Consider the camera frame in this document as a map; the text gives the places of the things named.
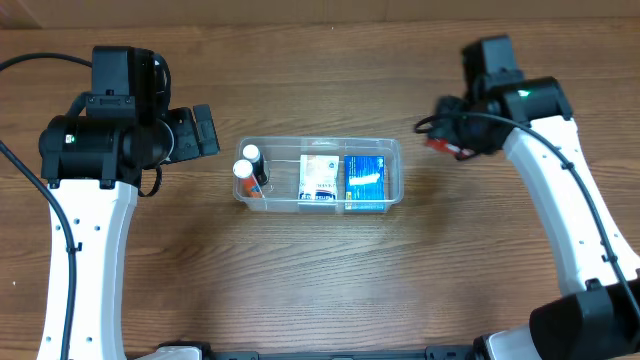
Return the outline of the orange bottle white cap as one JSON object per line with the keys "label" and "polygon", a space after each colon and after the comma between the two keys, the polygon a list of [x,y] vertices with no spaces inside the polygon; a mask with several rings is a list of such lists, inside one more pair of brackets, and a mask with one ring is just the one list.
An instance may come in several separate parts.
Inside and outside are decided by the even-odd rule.
{"label": "orange bottle white cap", "polygon": [[244,193],[251,198],[263,198],[261,187],[253,173],[253,165],[248,160],[238,160],[233,165],[233,174],[239,180]]}

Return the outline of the white blue plaster box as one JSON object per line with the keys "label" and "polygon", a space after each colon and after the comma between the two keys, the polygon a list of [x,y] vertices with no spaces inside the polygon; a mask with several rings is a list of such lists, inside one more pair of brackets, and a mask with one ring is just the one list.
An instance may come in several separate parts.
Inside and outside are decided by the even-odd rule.
{"label": "white blue plaster box", "polygon": [[339,157],[334,155],[300,156],[300,200],[335,201]]}

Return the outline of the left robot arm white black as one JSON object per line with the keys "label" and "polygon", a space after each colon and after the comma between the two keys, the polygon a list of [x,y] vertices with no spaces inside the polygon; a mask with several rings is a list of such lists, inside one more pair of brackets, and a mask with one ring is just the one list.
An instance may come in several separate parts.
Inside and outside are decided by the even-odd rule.
{"label": "left robot arm white black", "polygon": [[41,359],[122,359],[126,243],[142,175],[220,151],[206,105],[172,109],[164,58],[97,46],[92,88],[39,139],[52,246]]}

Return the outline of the red medicine box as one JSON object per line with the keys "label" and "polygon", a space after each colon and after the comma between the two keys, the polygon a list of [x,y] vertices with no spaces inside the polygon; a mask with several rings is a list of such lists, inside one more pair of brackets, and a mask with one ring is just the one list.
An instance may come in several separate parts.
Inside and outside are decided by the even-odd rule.
{"label": "red medicine box", "polygon": [[459,161],[476,156],[476,153],[473,150],[462,148],[443,138],[427,138],[425,144],[427,147],[439,152],[453,155],[454,158]]}

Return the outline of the blue medicine box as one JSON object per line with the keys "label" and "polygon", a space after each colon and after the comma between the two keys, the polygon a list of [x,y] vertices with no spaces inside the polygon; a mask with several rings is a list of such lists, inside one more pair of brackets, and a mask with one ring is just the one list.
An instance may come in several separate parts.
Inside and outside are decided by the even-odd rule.
{"label": "blue medicine box", "polygon": [[386,205],[385,158],[381,155],[344,157],[345,210],[383,212]]}

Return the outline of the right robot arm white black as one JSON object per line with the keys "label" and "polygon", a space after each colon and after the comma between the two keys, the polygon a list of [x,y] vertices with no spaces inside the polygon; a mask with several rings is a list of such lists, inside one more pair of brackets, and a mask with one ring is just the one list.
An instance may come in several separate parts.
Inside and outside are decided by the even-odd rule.
{"label": "right robot arm white black", "polygon": [[639,258],[591,175],[573,110],[552,77],[527,79],[506,36],[463,49],[463,97],[446,96],[416,131],[466,161],[503,152],[548,236],[561,296],[526,324],[478,337],[472,359],[612,359],[639,349]]}

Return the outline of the dark bottle white cap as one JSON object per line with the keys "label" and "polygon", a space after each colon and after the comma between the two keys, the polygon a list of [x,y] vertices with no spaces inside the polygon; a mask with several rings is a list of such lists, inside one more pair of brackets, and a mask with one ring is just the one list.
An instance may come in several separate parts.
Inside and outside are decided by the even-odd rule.
{"label": "dark bottle white cap", "polygon": [[249,144],[243,148],[242,154],[251,163],[253,175],[258,184],[260,186],[266,185],[269,181],[269,169],[260,149],[254,144]]}

